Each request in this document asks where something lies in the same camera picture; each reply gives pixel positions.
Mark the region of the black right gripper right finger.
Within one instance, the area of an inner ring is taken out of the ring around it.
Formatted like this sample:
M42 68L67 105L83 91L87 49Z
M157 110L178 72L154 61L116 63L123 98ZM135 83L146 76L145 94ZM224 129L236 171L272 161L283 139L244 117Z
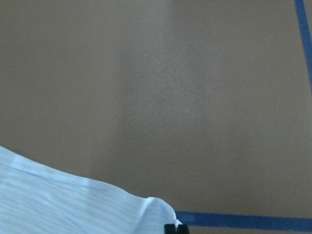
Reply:
M190 234L189 227L184 224L178 225L177 234Z

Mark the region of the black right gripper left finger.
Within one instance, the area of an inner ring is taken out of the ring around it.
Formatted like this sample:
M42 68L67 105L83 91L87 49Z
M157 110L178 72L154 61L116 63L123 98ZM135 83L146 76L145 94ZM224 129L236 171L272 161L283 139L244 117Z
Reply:
M176 234L176 227L174 224L165 224L164 225L165 234Z

